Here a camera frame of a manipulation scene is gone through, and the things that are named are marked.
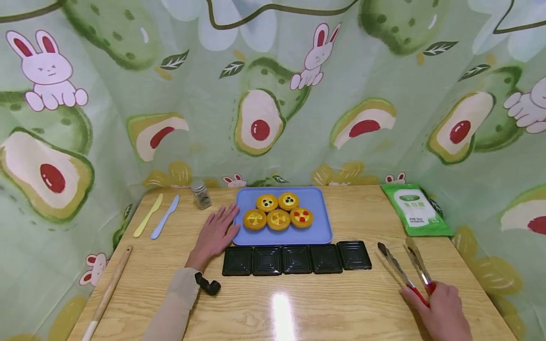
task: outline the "printed fabric backdrop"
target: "printed fabric backdrop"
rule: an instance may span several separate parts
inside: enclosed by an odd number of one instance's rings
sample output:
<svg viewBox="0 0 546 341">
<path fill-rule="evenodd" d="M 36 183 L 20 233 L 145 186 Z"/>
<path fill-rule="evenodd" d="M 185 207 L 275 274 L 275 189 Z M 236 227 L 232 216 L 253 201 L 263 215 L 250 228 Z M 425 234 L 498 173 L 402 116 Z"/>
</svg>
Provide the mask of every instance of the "printed fabric backdrop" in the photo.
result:
<svg viewBox="0 0 546 341">
<path fill-rule="evenodd" d="M 0 5 L 0 339 L 64 340 L 143 193 L 416 182 L 545 339 L 545 0 Z"/>
</svg>

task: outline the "wooden rolling pin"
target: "wooden rolling pin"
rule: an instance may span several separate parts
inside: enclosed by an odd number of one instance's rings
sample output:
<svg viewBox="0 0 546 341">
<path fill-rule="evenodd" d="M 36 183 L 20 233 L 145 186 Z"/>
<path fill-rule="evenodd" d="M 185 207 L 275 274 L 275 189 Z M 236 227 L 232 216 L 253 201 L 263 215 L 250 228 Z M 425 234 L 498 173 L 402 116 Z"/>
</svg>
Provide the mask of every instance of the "wooden rolling pin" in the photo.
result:
<svg viewBox="0 0 546 341">
<path fill-rule="evenodd" d="M 85 335 L 81 339 L 81 341 L 91 341 L 91 338 L 93 337 L 93 334 L 95 333 L 95 329 L 97 329 L 97 326 L 100 320 L 102 319 L 102 316 L 104 315 L 104 312 L 106 311 L 106 308 L 108 307 L 108 303 L 110 302 L 110 299 L 112 298 L 112 295 L 114 294 L 114 291 L 116 290 L 117 282 L 120 281 L 121 275 L 123 274 L 123 270 L 125 269 L 125 265 L 127 264 L 127 261 L 129 260 L 129 256 L 131 256 L 132 251 L 133 251 L 133 246 L 129 245 L 127 249 L 125 250 L 125 252 L 123 253 L 123 256 L 121 256 L 121 260 L 117 264 L 114 274 L 112 275 L 112 278 L 108 282 L 108 286 L 106 287 L 106 290 L 104 291 L 104 294 L 102 295 L 102 298 L 100 299 L 99 306 L 95 310 L 93 318 L 91 319 L 91 322 L 89 323 L 89 327 L 87 327 L 87 331 L 85 332 Z"/>
</svg>

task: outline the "black hair tie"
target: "black hair tie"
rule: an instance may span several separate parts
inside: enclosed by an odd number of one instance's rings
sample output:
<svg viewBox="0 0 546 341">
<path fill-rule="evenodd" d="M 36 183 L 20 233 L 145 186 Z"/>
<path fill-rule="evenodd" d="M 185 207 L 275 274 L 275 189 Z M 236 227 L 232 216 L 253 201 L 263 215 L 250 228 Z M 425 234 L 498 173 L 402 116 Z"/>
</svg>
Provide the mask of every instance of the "black hair tie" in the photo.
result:
<svg viewBox="0 0 546 341">
<path fill-rule="evenodd" d="M 195 282 L 199 284 L 201 289 L 205 290 L 205 292 L 210 296 L 216 296 L 216 294 L 218 294 L 220 288 L 222 287 L 220 283 L 215 280 L 209 283 L 208 280 L 203 278 L 203 274 L 200 272 L 195 274 Z"/>
</svg>

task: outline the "green package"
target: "green package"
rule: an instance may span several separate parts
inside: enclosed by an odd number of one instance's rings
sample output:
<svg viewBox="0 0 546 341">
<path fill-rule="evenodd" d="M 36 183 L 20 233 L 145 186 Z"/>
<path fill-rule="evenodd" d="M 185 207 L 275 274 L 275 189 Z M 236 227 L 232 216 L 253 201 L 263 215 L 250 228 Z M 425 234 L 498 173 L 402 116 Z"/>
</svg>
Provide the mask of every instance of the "green package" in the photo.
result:
<svg viewBox="0 0 546 341">
<path fill-rule="evenodd" d="M 453 231 L 436 212 L 418 185 L 388 183 L 381 185 L 381 188 L 409 236 L 453 236 Z"/>
</svg>

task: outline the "hand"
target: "hand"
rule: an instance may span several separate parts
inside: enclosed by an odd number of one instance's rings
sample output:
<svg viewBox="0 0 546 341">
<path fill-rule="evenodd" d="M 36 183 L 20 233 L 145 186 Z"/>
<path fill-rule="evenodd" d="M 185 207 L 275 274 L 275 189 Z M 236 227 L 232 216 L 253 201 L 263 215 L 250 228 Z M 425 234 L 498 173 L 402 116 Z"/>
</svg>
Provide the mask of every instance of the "hand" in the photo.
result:
<svg viewBox="0 0 546 341">
<path fill-rule="evenodd" d="M 241 226 L 236 224 L 229 231 L 228 228 L 238 212 L 239 207 L 233 203 L 228 208 L 220 207 L 218 212 L 208 217 L 197 237 L 195 247 L 189 254 L 186 267 L 204 272 L 210 259 L 222 253 L 231 244 Z"/>
<path fill-rule="evenodd" d="M 528 133 L 538 134 L 546 130 L 546 108 L 533 101 L 532 92 L 513 93 L 505 100 L 503 106 L 505 109 L 509 109 L 508 115 L 517 120 L 516 125 L 525 128 Z"/>
<path fill-rule="evenodd" d="M 452 285 L 436 282 L 436 290 L 430 296 L 430 308 L 408 287 L 400 294 L 423 320 L 434 341 L 472 341 L 470 325 L 462 313 L 459 291 Z"/>
</svg>

